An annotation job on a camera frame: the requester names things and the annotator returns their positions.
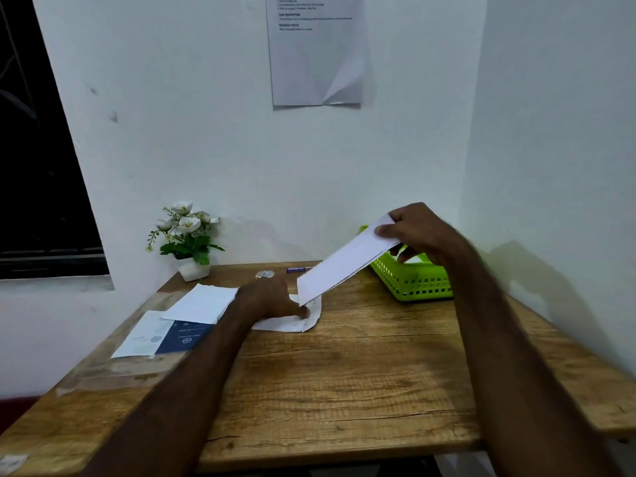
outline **dark window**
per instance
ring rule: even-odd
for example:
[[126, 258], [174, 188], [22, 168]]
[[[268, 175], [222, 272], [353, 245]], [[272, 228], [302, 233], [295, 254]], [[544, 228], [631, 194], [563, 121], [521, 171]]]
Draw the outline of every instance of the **dark window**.
[[0, 279], [108, 274], [32, 0], [0, 9]]

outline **plastic basket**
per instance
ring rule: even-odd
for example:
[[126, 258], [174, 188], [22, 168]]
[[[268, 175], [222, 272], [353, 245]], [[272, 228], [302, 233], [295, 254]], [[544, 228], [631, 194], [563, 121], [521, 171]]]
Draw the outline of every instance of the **plastic basket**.
[[391, 294], [400, 301], [452, 297], [446, 270], [433, 264], [425, 254], [417, 257], [421, 263], [398, 263], [394, 256], [386, 252], [370, 266]]

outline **potted plant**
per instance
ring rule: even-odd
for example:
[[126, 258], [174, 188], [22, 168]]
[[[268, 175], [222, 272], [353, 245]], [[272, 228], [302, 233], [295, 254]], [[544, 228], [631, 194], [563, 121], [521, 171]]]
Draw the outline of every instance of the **potted plant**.
[[163, 235], [166, 243], [161, 254], [172, 254], [179, 264], [179, 272], [186, 281], [205, 278], [210, 274], [210, 248], [225, 251], [212, 244], [211, 229], [220, 222], [204, 211], [191, 212], [192, 202], [175, 202], [164, 207], [169, 219], [157, 219], [156, 229], [148, 235], [146, 249], [153, 250], [157, 238]]

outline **pen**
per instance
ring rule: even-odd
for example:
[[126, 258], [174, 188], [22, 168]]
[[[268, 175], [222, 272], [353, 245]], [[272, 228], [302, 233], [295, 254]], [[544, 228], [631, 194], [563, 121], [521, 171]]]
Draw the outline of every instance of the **pen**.
[[288, 273], [297, 273], [300, 271], [309, 271], [313, 266], [307, 266], [306, 268], [287, 268]]

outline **white pot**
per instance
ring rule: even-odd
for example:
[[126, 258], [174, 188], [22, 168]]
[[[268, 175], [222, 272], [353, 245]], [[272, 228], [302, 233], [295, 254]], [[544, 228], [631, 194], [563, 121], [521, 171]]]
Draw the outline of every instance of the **white pot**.
[[177, 264], [184, 281], [194, 281], [195, 279], [205, 278], [210, 274], [210, 265], [202, 266], [197, 264], [193, 257], [177, 259]]

